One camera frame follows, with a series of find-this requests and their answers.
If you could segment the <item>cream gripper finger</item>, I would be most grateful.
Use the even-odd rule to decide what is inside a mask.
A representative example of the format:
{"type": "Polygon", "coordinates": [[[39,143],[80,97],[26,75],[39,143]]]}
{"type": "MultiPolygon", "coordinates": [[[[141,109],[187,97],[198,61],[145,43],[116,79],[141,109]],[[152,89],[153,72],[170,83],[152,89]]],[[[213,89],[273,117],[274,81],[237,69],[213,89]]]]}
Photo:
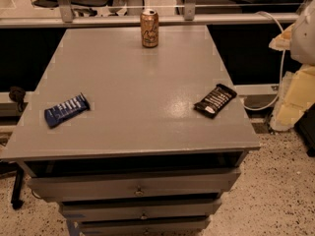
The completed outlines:
{"type": "Polygon", "coordinates": [[[269,43],[269,47],[277,51],[290,50],[292,28],[293,25],[290,25],[282,33],[273,38],[269,43]]]}
{"type": "Polygon", "coordinates": [[[295,72],[286,72],[279,89],[270,120],[270,127],[284,132],[294,126],[304,112],[315,103],[315,67],[302,65],[295,72]]]}

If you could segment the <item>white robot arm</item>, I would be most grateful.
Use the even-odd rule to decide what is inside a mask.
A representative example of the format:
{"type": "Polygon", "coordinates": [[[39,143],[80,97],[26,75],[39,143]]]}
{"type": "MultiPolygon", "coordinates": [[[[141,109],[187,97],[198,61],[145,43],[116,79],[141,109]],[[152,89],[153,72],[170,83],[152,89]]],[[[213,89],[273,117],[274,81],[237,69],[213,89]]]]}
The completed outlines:
{"type": "Polygon", "coordinates": [[[270,126],[287,131],[315,103],[315,0],[300,13],[294,24],[275,37],[269,47],[290,51],[290,57],[301,64],[295,72],[286,72],[280,83],[279,100],[270,126]]]}

